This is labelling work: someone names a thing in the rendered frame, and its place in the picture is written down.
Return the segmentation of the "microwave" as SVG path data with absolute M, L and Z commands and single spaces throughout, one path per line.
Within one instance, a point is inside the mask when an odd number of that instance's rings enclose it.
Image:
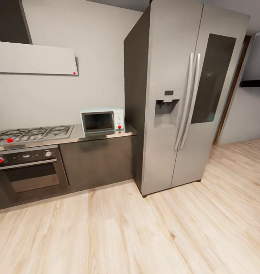
M 124 129 L 124 110 L 118 106 L 82 108 L 80 115 L 84 133 Z

